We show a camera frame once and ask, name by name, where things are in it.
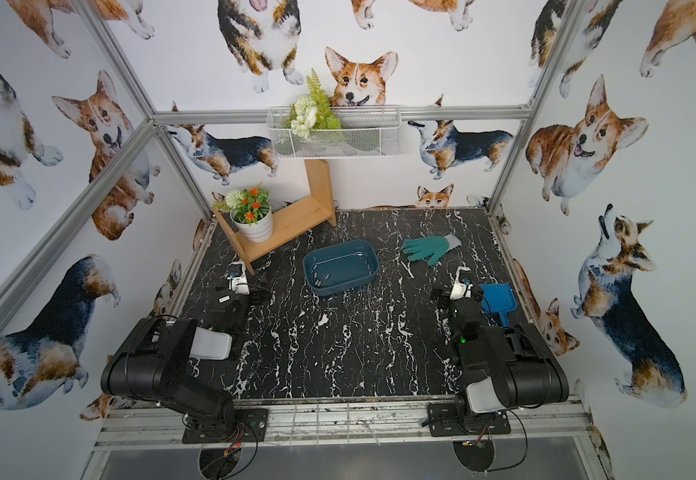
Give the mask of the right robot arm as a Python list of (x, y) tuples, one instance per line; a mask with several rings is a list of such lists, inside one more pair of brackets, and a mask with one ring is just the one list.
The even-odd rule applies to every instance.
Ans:
[(423, 425), (432, 436), (509, 434), (510, 410), (568, 400), (567, 376), (537, 327), (495, 321), (484, 287), (434, 288), (431, 299), (447, 313), (465, 381), (453, 402), (427, 407)]

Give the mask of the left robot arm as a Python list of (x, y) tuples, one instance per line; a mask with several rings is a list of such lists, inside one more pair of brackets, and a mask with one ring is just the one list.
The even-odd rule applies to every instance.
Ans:
[(224, 320), (248, 318), (249, 308), (271, 300), (272, 292), (255, 285), (216, 293), (220, 308), (212, 313), (212, 329), (196, 319), (161, 314), (138, 321), (108, 361), (101, 377), (105, 394), (155, 402), (178, 412), (184, 421), (184, 444), (261, 442), (269, 411), (238, 410), (232, 395), (192, 374), (191, 359), (226, 360), (233, 337), (215, 328)]

